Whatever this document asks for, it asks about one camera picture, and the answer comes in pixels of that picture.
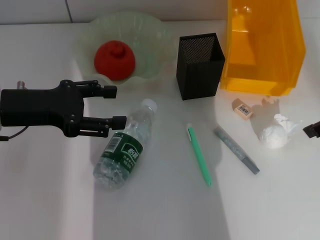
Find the pen clip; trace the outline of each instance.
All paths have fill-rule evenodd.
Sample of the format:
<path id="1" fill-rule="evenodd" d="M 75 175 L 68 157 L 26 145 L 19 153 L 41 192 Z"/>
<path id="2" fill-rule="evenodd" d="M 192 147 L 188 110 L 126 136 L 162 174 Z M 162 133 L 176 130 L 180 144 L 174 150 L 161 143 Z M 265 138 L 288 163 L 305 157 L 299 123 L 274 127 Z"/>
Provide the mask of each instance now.
<path id="1" fill-rule="evenodd" d="M 189 128 L 192 128 L 192 125 L 191 124 L 188 124 L 187 126 L 186 126 L 186 133 L 188 134 L 188 138 L 190 139 L 190 142 L 192 141 L 191 140 L 191 135 L 190 135 L 190 132 L 189 132 Z"/>

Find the black mesh pen holder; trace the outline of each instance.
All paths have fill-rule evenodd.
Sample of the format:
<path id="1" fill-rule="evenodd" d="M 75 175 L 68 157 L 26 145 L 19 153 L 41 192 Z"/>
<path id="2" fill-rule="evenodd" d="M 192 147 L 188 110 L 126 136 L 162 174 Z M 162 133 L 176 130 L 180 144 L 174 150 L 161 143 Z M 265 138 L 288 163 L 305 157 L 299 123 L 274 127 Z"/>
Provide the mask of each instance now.
<path id="1" fill-rule="evenodd" d="M 182 100 L 215 96 L 225 60 L 217 34 L 180 37 L 176 79 Z"/>

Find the white bottle cap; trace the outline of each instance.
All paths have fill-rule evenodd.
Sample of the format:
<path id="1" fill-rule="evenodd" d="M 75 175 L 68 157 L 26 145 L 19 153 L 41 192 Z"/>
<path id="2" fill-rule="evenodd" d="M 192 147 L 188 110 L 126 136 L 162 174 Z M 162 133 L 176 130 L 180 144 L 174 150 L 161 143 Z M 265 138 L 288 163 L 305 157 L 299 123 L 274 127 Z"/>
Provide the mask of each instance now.
<path id="1" fill-rule="evenodd" d="M 144 99 L 142 101 L 141 105 L 151 108 L 154 113 L 157 112 L 157 108 L 158 108 L 157 104 L 155 103 L 155 101 L 153 101 L 153 100 L 151 100 L 149 98 Z"/>

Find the table surface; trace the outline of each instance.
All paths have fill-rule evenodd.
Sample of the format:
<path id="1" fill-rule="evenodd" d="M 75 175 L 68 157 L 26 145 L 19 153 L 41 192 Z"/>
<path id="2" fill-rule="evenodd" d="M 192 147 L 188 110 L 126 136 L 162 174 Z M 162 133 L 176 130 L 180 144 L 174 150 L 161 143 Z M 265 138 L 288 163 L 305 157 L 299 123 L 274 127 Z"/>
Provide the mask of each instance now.
<path id="1" fill-rule="evenodd" d="M 168 22 L 178 36 L 216 32 L 224 21 Z M 307 54 L 289 96 L 218 90 L 216 97 L 182 101 L 170 77 L 155 87 L 119 88 L 116 99 L 85 101 L 85 115 L 126 115 L 144 98 L 158 104 L 153 137 L 130 180 L 110 192 L 92 171 L 109 139 L 66 138 L 51 126 L 30 127 L 0 143 L 0 233 L 6 240 L 318 240 L 320 140 L 300 129 L 280 150 L 261 145 L 255 132 L 280 112 L 301 128 L 320 120 L 320 19 L 302 19 Z M 50 89 L 60 80 L 81 81 L 72 46 L 85 24 L 0 26 L 0 85 Z M 236 98 L 257 117 L 244 121 Z M 206 187 L 186 134 L 192 123 L 212 175 Z M 213 135 L 222 126 L 260 168 L 253 175 Z M 4 127 L 1 135 L 20 127 Z"/>

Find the glass bowl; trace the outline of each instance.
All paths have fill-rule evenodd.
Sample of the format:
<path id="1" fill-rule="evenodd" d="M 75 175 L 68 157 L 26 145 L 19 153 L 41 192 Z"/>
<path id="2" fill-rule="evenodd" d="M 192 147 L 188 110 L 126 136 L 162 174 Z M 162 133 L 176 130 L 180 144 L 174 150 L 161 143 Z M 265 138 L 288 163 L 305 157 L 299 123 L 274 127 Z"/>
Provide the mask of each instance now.
<path id="1" fill-rule="evenodd" d="M 111 81 L 99 74 L 94 66 L 98 48 L 111 40 L 129 45 L 135 57 L 135 70 L 121 81 Z M 123 11 L 99 16 L 90 22 L 74 44 L 74 57 L 82 77 L 103 79 L 110 85 L 128 80 L 151 81 L 168 64 L 176 60 L 178 39 L 159 19 L 136 11 Z"/>

